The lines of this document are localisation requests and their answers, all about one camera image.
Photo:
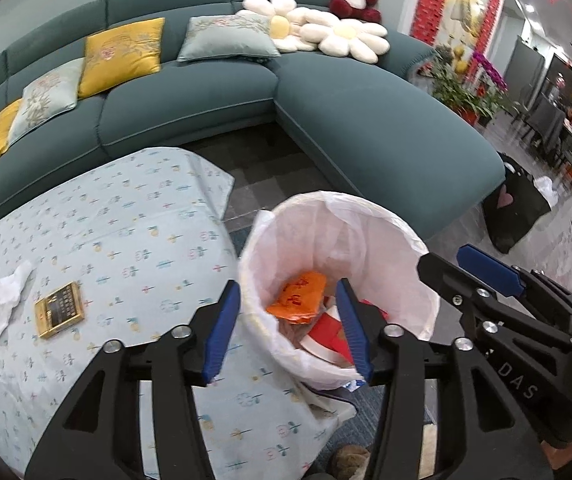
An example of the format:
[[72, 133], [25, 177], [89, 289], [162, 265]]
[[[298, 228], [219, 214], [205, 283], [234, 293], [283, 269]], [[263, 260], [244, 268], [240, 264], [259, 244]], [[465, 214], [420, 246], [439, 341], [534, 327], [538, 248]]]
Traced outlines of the orange plastic bag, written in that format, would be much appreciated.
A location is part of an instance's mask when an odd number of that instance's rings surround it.
[[321, 310], [327, 278], [317, 271], [303, 272], [284, 284], [266, 311], [289, 324], [309, 324]]

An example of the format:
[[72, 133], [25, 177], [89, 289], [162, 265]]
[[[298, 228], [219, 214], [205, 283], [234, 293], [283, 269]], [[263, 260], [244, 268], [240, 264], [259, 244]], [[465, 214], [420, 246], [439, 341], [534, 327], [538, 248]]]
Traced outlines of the black gold cigarette box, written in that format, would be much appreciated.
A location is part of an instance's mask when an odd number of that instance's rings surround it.
[[49, 339], [85, 318], [80, 284], [71, 282], [35, 304], [37, 336]]

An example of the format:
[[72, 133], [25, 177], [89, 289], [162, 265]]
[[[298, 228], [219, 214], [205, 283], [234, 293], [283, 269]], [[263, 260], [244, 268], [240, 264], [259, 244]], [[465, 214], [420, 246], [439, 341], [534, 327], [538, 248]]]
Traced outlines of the white tissue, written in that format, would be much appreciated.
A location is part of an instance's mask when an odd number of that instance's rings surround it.
[[23, 289], [33, 270], [33, 263], [24, 260], [13, 274], [0, 278], [0, 337], [9, 325], [13, 309], [20, 304]]

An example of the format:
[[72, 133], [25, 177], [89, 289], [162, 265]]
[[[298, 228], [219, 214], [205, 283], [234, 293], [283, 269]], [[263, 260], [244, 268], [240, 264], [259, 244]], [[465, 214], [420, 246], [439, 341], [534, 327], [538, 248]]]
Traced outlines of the white lined trash bin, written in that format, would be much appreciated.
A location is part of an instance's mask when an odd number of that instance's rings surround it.
[[337, 192], [292, 196], [262, 210], [241, 253], [240, 316], [249, 333], [299, 382], [317, 390], [347, 385], [361, 376], [299, 348], [267, 310], [287, 282], [317, 271], [333, 294], [340, 280], [420, 340], [431, 338], [440, 310], [417, 264], [428, 248], [399, 216], [364, 198]]

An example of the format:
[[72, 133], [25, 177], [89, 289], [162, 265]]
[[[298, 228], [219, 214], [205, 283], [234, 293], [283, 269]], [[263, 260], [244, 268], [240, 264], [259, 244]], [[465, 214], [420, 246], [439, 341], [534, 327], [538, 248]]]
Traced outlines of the black bag with heart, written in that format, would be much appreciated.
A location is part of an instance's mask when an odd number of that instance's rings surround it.
[[532, 174], [510, 156], [500, 153], [500, 157], [504, 181], [484, 199], [481, 209], [491, 244], [506, 255], [552, 208], [534, 185]]

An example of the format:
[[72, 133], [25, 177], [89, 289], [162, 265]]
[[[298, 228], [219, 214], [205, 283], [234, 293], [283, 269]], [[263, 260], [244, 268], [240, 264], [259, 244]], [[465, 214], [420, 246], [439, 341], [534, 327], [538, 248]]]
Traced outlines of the floral light blue tablecloth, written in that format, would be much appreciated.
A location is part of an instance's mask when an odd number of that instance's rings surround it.
[[[180, 148], [147, 148], [53, 188], [0, 220], [0, 278], [34, 270], [0, 337], [0, 457], [23, 472], [101, 345], [158, 339], [237, 275], [223, 218], [230, 174]], [[77, 282], [85, 318], [37, 336], [35, 304]], [[221, 374], [195, 393], [221, 479], [298, 479], [355, 414], [315, 396], [237, 325]]]

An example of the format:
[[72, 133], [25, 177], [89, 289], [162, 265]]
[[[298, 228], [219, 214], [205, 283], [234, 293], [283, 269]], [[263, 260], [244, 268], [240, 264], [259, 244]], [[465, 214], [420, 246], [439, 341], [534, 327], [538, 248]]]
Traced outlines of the dark dining chair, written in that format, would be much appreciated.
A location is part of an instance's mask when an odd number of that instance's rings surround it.
[[562, 131], [566, 113], [554, 102], [551, 102], [543, 94], [539, 94], [534, 100], [532, 107], [525, 112], [518, 113], [510, 123], [512, 126], [521, 128], [528, 127], [527, 133], [534, 134], [534, 139], [539, 139], [540, 154], [546, 162], [554, 167], [557, 164], [558, 152], [562, 145]]

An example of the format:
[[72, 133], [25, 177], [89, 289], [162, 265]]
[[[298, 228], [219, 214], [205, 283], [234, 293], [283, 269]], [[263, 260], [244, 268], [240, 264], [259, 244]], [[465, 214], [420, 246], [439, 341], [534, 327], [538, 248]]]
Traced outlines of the potted orchid plant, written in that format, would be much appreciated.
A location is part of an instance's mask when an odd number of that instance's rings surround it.
[[436, 47], [430, 94], [471, 126], [490, 122], [508, 103], [507, 83], [483, 53], [473, 50], [467, 60], [464, 54], [463, 47]]

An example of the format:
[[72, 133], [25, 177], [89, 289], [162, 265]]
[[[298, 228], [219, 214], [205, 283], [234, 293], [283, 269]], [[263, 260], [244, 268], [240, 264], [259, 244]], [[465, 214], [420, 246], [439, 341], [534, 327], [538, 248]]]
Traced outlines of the white flower pillow outer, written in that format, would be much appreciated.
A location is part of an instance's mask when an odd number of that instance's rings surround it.
[[300, 27], [302, 41], [334, 58], [354, 58], [376, 64], [390, 50], [388, 30], [380, 24], [354, 18], [338, 18], [330, 12], [310, 10]]

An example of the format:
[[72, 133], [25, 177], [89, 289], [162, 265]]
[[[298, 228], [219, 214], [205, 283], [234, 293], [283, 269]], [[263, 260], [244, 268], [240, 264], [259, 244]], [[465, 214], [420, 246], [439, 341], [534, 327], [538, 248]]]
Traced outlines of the white flower pillow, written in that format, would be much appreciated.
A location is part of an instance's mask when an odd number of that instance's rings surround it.
[[354, 18], [338, 18], [330, 12], [310, 10], [300, 27], [302, 41], [334, 58], [354, 58], [376, 64], [390, 50], [388, 30], [380, 24]]
[[295, 0], [243, 0], [238, 15], [267, 18], [269, 38], [280, 53], [314, 51], [329, 36], [329, 28], [309, 21], [312, 10]]

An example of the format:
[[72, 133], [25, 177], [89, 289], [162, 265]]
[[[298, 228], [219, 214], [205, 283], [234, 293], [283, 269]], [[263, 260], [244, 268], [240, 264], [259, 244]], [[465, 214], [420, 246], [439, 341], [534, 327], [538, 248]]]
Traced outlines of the teal sectional sofa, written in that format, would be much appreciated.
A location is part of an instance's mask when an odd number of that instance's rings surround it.
[[[327, 0], [298, 0], [321, 8]], [[79, 58], [95, 32], [162, 18], [159, 72], [80, 102], [0, 158], [0, 219], [36, 196], [150, 146], [181, 146], [277, 122], [334, 188], [385, 207], [423, 238], [497, 188], [498, 153], [409, 77], [431, 58], [391, 32], [378, 63], [313, 53], [269, 61], [179, 63], [188, 22], [238, 11], [243, 0], [95, 0], [53, 18], [0, 52], [0, 111], [48, 70]]]

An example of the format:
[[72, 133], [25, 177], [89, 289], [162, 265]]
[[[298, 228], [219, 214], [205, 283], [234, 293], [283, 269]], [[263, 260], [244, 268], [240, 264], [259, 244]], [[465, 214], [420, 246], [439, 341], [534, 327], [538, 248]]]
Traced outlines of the white flower pillow inner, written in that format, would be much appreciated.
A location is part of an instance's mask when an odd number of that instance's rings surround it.
[[295, 0], [243, 0], [238, 15], [267, 18], [269, 38], [280, 53], [314, 51], [329, 36], [329, 28], [309, 21], [312, 10]]

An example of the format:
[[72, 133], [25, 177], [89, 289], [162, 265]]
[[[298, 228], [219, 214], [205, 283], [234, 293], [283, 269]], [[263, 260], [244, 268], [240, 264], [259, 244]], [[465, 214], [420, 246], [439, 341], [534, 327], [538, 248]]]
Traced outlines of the light blue cushion left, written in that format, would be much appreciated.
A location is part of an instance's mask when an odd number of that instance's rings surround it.
[[32, 81], [22, 93], [21, 102], [8, 133], [8, 145], [58, 115], [74, 110], [84, 58], [66, 62]]

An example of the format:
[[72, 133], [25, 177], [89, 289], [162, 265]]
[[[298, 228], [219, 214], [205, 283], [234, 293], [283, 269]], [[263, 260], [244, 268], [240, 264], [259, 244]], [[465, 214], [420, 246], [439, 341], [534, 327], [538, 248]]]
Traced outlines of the light blue cushion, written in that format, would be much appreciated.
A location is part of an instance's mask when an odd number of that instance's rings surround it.
[[280, 52], [269, 36], [269, 24], [269, 18], [256, 13], [190, 18], [177, 61], [279, 58]]
[[8, 145], [58, 115], [74, 110], [84, 58], [66, 62], [32, 81], [22, 93], [21, 102], [8, 133]]

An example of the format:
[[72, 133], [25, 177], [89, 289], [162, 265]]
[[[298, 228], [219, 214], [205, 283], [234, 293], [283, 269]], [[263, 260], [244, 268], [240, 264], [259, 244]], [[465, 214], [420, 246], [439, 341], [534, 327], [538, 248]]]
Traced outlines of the yellow embroidered cushion centre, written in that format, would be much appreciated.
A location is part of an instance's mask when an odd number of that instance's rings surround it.
[[152, 18], [88, 36], [77, 97], [90, 98], [124, 82], [158, 73], [164, 23], [165, 18]]

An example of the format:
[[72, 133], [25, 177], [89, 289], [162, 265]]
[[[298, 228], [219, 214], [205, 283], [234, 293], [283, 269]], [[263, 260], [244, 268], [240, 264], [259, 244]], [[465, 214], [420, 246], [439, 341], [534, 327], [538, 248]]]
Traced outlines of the light blue cushion right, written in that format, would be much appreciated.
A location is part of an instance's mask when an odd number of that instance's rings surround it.
[[256, 13], [190, 18], [177, 61], [279, 58], [280, 52], [269, 36], [269, 24], [269, 18]]

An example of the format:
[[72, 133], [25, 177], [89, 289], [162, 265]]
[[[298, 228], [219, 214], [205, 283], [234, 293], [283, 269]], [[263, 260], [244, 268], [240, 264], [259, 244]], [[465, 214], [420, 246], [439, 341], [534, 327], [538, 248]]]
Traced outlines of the red patterned wall panel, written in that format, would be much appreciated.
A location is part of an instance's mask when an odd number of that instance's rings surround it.
[[435, 43], [446, 0], [418, 0], [411, 36], [431, 46]]

